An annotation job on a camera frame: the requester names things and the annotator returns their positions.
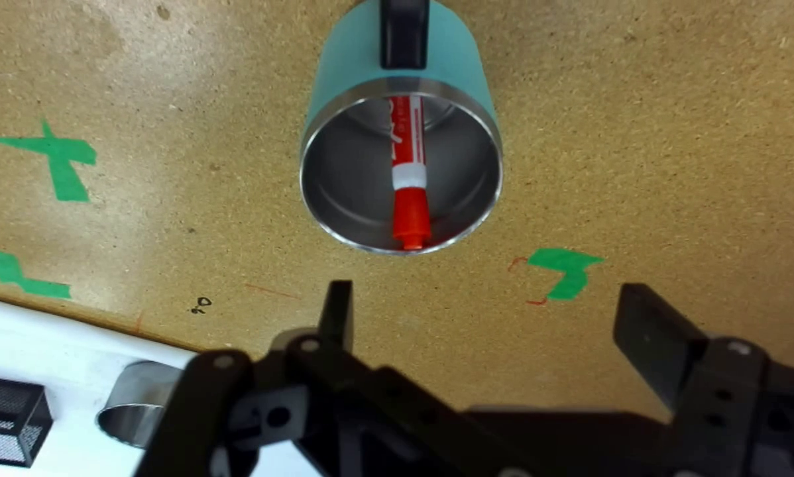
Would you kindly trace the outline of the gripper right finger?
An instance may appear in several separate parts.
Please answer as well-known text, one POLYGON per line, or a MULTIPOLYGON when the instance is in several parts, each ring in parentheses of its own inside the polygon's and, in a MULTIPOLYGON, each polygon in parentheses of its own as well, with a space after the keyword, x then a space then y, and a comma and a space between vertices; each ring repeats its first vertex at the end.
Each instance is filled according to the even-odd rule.
POLYGON ((794 366, 645 284, 622 285, 613 341, 671 413, 650 477, 794 477, 794 366))

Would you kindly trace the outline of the teal steel thermos mug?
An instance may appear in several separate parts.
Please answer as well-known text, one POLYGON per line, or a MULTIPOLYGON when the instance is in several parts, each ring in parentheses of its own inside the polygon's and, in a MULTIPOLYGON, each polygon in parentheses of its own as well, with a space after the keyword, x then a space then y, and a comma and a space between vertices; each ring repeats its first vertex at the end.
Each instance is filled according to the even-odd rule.
POLYGON ((424 106, 431 239, 469 236, 499 199, 503 147, 479 48, 437 0, 362 0, 322 45, 300 141, 301 193, 316 223, 354 248, 409 256, 393 235, 391 97, 424 106))

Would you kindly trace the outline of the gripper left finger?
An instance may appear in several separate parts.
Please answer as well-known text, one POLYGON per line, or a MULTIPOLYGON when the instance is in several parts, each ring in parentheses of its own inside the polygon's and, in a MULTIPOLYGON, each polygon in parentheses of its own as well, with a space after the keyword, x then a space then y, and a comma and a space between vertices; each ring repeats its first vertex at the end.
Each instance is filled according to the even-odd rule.
POLYGON ((260 360, 194 356, 134 477, 252 477, 281 442, 325 477, 500 477, 500 448, 476 423, 352 356, 352 302, 350 281, 331 283, 317 329, 260 360))

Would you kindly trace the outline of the green tape mark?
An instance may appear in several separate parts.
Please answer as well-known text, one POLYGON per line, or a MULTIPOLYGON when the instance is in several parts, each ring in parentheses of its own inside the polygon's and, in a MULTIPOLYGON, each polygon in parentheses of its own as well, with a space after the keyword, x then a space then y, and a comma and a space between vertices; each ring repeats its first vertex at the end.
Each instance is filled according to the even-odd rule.
POLYGON ((79 177, 74 164, 94 166, 97 152, 85 140, 56 136, 45 118, 40 120, 40 136, 9 138, 0 136, 0 145, 21 149, 46 157, 46 165, 52 182, 52 190, 58 201, 90 201, 87 187, 79 177))

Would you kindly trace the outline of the silver metal cup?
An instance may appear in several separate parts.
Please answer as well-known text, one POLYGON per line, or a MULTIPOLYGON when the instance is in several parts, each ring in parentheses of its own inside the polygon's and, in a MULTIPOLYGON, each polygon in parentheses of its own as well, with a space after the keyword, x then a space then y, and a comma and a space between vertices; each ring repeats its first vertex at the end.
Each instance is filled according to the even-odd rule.
POLYGON ((145 449, 181 373, 179 368, 151 360, 126 366, 97 413, 97 428, 115 441, 145 449))

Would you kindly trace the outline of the red marker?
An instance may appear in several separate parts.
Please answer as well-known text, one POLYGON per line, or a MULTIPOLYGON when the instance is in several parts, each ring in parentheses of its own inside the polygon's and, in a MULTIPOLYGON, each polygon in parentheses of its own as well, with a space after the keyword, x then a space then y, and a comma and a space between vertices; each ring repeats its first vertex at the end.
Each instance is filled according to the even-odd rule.
POLYGON ((393 236, 403 250, 421 250, 431 239, 424 106, 413 95, 389 97, 388 105, 393 236))

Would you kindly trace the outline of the black mesh box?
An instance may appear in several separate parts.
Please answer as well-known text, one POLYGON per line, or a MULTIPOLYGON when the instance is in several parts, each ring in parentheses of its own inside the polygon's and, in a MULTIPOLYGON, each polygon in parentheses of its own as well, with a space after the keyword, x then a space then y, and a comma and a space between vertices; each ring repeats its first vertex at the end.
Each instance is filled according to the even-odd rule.
POLYGON ((53 422, 44 386, 0 378, 0 465, 30 468, 53 422))

